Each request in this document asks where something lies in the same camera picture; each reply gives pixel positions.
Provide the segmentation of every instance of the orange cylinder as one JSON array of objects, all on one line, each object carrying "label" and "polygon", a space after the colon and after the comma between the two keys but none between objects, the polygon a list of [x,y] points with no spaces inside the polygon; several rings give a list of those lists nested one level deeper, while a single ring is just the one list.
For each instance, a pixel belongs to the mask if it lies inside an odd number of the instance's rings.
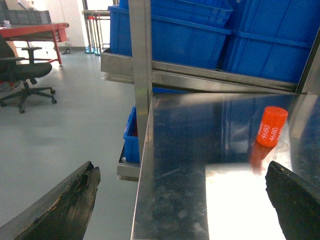
[{"label": "orange cylinder", "polygon": [[287,110],[277,106],[267,106],[264,109],[256,141],[266,147],[275,147],[287,117]]}]

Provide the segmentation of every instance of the red workbench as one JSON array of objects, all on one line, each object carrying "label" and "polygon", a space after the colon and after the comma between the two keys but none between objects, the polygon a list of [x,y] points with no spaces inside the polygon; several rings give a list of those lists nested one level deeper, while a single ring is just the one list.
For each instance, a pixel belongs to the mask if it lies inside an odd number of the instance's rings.
[{"label": "red workbench", "polygon": [[48,60],[49,63],[58,61],[62,65],[58,42],[66,42],[66,28],[69,23],[50,23],[42,25],[13,25],[11,28],[1,28],[0,34],[7,41],[27,41],[27,42],[53,42],[56,50],[56,59]]}]

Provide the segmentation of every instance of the white wall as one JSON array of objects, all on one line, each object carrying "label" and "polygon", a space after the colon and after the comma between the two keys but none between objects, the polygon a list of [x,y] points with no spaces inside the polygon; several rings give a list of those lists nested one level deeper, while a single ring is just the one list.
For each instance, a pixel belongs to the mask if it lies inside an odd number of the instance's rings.
[{"label": "white wall", "polygon": [[69,23],[66,29],[71,47],[85,47],[84,34],[86,32],[85,20],[82,15],[81,0],[44,0],[45,9],[49,10],[53,23]]},{"label": "white wall", "polygon": [[113,0],[86,0],[89,10],[108,10],[113,5]]}]

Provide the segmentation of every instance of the black office chair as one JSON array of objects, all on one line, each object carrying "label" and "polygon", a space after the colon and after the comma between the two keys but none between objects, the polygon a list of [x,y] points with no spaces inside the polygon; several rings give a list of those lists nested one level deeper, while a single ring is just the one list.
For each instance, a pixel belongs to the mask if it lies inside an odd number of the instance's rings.
[{"label": "black office chair", "polygon": [[[17,61],[24,60],[24,57],[15,57],[14,51],[7,44],[5,39],[0,34],[0,81],[15,83],[18,81],[23,81],[24,89],[19,92],[13,93],[11,95],[0,98],[0,106],[5,107],[7,103],[5,100],[13,99],[15,97],[20,97],[18,104],[19,112],[21,114],[25,113],[22,108],[22,104],[25,102],[30,95],[39,95],[43,97],[51,98],[53,104],[57,103],[53,94],[56,93],[52,87],[35,87],[30,88],[27,80],[34,85],[37,83],[35,78],[41,78],[52,69],[52,65],[48,62],[35,63],[34,51],[39,50],[41,47],[24,47],[22,50],[28,51],[29,54],[29,64],[17,64]],[[51,94],[42,92],[43,90],[49,90]]]}]

